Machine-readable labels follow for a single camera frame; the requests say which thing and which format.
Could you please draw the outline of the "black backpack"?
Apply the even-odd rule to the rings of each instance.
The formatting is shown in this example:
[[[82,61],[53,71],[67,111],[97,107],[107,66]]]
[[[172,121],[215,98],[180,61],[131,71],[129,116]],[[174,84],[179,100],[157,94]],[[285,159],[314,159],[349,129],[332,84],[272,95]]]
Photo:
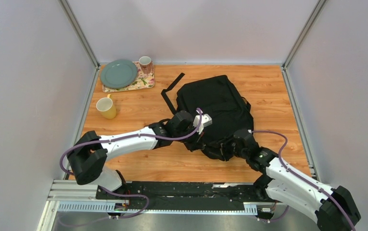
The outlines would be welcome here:
[[[234,155],[233,135],[240,129],[254,129],[250,103],[240,95],[226,75],[210,77],[184,84],[177,91],[177,106],[174,107],[167,92],[171,91],[184,77],[181,73],[161,96],[175,114],[186,111],[193,116],[200,108],[211,117],[212,123],[203,129],[200,138],[193,136],[184,143],[190,151],[200,150],[210,159],[228,161]]]

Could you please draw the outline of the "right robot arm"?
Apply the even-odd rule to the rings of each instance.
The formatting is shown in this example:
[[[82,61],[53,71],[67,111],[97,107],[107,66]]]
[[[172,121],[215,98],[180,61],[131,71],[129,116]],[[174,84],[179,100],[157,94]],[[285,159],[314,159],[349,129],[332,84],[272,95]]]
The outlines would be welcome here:
[[[332,187],[287,163],[278,152],[260,146],[254,139],[254,131],[240,129],[226,138],[224,149],[242,158],[251,169],[261,172],[255,181],[257,200],[268,199],[283,202],[312,219],[322,231],[354,231],[361,215],[350,191]]]

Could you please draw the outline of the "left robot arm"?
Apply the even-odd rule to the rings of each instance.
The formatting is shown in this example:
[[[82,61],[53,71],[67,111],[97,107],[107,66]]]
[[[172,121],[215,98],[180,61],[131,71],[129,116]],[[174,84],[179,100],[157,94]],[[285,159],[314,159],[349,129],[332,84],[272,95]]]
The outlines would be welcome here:
[[[99,136],[95,131],[89,131],[62,155],[61,169],[67,171],[63,165],[63,160],[67,159],[71,168],[67,173],[75,177],[78,185],[98,185],[107,189],[114,199],[120,200],[125,197],[127,187],[121,173],[106,167],[106,162],[124,154],[166,147],[174,141],[195,149],[203,130],[212,124],[208,114],[199,108],[196,112],[197,115],[192,116],[180,111],[171,119],[119,135]]]

